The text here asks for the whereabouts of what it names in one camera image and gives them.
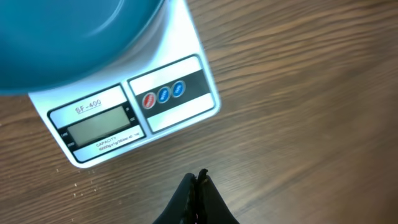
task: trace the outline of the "blue button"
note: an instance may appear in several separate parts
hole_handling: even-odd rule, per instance
[[[159,103],[166,103],[170,99],[170,88],[165,86],[157,92],[157,101]]]
[[[173,87],[173,97],[180,97],[185,91],[185,83],[184,81],[178,81],[174,83]]]

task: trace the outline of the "red button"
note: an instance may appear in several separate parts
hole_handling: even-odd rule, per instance
[[[142,107],[145,109],[151,109],[156,103],[155,93],[147,93],[142,99]]]

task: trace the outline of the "white scale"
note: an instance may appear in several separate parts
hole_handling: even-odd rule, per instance
[[[220,98],[189,8],[168,0],[104,70],[29,93],[70,162],[87,168],[213,116]]]

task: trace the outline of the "wooden surface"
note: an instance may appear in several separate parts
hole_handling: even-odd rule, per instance
[[[398,2],[190,0],[221,113],[92,169],[0,98],[0,223],[152,223],[210,170],[241,223],[398,223]]]

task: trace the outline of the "model number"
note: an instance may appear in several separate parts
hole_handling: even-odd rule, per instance
[[[101,100],[92,101],[88,105],[81,105],[80,107],[77,107],[75,111],[76,113],[81,114],[82,112],[96,108],[97,106],[101,106]]]

